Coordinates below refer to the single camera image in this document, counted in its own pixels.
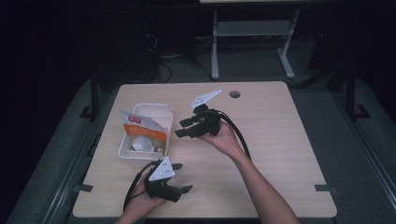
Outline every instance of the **person's left hand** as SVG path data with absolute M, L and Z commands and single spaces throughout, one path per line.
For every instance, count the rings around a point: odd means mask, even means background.
M 116 223 L 135 223 L 137 220 L 141 219 L 148 215 L 153 209 L 165 203 L 165 199 L 160 198 L 150 198 L 149 195 L 145 192 L 145 183 L 144 179 L 146 175 L 143 175 L 140 179 L 139 183 L 134 188 L 132 192 L 132 199 L 129 201 L 128 205 L 125 208 L 122 216 L 116 221 Z

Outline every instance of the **background desk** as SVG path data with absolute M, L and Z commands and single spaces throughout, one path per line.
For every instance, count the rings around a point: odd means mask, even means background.
M 167 104 L 172 130 L 192 115 L 194 96 L 222 89 L 208 106 L 227 113 L 245 136 L 251 157 L 298 217 L 334 217 L 336 208 L 310 146 L 289 90 L 283 82 L 124 85 L 108 117 L 101 140 L 74 207 L 76 217 L 118 217 L 125 194 L 147 161 L 126 161 L 118 151 L 124 130 L 119 109 L 139 103 Z M 240 91 L 238 99 L 230 91 Z M 208 143 L 171 135 L 168 155 L 183 163 L 170 184 L 194 185 L 177 203 L 168 202 L 149 217 L 257 217 L 243 180 L 232 161 Z

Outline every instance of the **orange and white package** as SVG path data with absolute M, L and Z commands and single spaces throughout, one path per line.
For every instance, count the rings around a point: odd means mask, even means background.
M 135 151 L 161 152 L 166 150 L 164 127 L 149 117 L 138 116 L 120 110 L 125 132 Z

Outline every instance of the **white box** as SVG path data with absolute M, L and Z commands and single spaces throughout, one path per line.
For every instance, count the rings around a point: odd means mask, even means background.
M 128 135 L 122 138 L 119 155 L 123 159 L 140 159 L 140 160 L 163 160 L 168 151 L 169 136 L 172 128 L 173 114 L 169 111 L 168 105 L 160 104 L 138 104 L 134 107 L 133 114 L 138 116 L 150 117 L 158 122 L 165 129 L 166 134 L 166 150 L 161 152 L 144 152 L 134 151 L 128 139 Z

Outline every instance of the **human arm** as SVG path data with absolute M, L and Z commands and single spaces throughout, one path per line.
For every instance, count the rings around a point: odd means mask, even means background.
M 288 203 L 246 156 L 229 124 L 221 122 L 216 136 L 205 134 L 200 139 L 231 158 L 244 180 L 262 223 L 299 223 Z
M 132 199 L 129 201 L 125 208 L 125 211 L 120 216 L 115 224 L 132 224 L 136 221 L 148 215 L 152 210 L 161 204 L 165 203 L 166 200 L 160 198 L 150 198 L 145 192 L 144 179 L 145 175 L 142 176 L 141 181 L 136 185 L 132 192 Z

